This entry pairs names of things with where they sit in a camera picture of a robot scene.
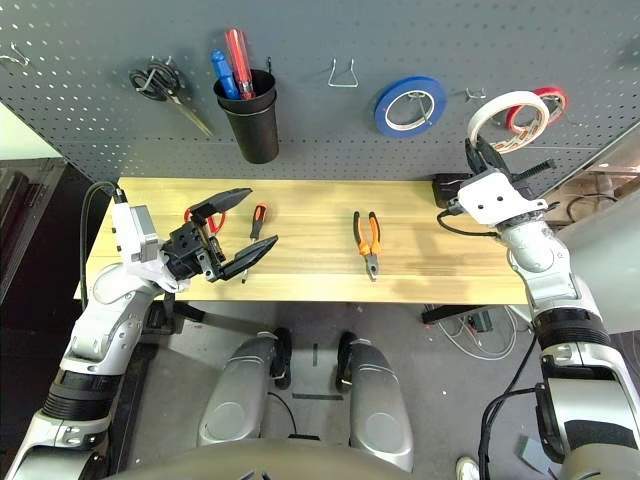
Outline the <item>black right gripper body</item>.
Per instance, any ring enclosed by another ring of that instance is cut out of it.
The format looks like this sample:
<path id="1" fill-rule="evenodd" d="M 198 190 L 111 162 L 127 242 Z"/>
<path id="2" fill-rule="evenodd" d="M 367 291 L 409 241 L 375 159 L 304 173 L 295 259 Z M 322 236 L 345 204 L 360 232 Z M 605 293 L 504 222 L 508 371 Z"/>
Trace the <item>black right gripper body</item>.
<path id="1" fill-rule="evenodd" d="M 553 159 L 547 159 L 527 170 L 524 170 L 520 173 L 510 173 L 509 179 L 511 185 L 519 192 L 519 193 L 530 193 L 531 188 L 528 184 L 528 179 L 540 174 L 546 170 L 555 169 L 556 163 Z"/>

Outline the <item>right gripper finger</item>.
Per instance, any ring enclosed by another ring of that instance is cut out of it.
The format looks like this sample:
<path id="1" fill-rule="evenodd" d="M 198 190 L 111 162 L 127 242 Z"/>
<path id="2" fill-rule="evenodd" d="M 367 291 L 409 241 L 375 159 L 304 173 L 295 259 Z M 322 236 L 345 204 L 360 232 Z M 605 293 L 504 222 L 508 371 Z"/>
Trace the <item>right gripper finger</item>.
<path id="1" fill-rule="evenodd" d="M 479 175 L 486 170 L 486 163 L 481 153 L 473 146 L 469 138 L 465 140 L 465 154 L 467 163 L 474 175 Z"/>
<path id="2" fill-rule="evenodd" d="M 502 155 L 490 144 L 479 143 L 478 153 L 480 154 L 486 165 L 496 168 L 504 174 L 510 174 L 510 170 L 507 167 Z"/>

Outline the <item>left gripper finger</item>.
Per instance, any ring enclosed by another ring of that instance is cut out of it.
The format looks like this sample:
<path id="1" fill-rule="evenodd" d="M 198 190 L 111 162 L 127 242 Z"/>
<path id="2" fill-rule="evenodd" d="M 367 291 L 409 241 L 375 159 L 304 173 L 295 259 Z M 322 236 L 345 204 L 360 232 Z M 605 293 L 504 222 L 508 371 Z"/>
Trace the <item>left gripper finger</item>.
<path id="1" fill-rule="evenodd" d="M 203 226 L 207 219 L 217 213 L 224 213 L 241 203 L 252 193 L 251 188 L 234 188 L 217 193 L 189 207 L 190 219 L 197 225 Z"/>
<path id="2" fill-rule="evenodd" d="M 216 267 L 210 278 L 211 282 L 217 280 L 230 280 L 231 278 L 243 273 L 258 263 L 277 243 L 279 237 L 277 235 L 256 241 L 246 248 L 239 251 L 233 260 Z"/>

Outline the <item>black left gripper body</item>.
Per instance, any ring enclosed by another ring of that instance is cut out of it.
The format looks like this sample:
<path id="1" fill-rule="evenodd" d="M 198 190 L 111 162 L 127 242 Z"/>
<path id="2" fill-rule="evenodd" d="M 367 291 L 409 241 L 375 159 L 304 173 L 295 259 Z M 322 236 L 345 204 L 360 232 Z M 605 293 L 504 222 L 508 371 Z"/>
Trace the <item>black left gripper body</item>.
<path id="1" fill-rule="evenodd" d="M 226 257 L 214 236 L 203 225 L 187 221 L 169 234 L 160 249 L 165 265 L 176 280 L 188 280 L 202 274 L 207 281 L 220 277 Z"/>

